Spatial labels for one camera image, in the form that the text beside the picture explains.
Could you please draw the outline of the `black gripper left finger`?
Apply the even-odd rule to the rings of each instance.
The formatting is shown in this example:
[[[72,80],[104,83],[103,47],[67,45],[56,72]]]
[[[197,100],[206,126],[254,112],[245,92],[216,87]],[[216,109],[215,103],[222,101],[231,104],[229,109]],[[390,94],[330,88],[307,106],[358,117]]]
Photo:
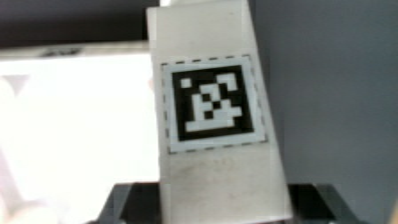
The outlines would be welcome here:
[[[87,224],[161,224],[156,182],[113,185],[97,218]]]

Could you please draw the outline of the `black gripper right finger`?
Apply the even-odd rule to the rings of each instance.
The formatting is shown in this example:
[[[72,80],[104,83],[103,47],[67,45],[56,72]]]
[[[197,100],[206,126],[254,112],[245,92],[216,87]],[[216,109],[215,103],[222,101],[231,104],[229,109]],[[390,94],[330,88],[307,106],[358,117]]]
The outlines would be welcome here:
[[[293,218],[286,224],[367,224],[355,216],[330,184],[291,184]]]

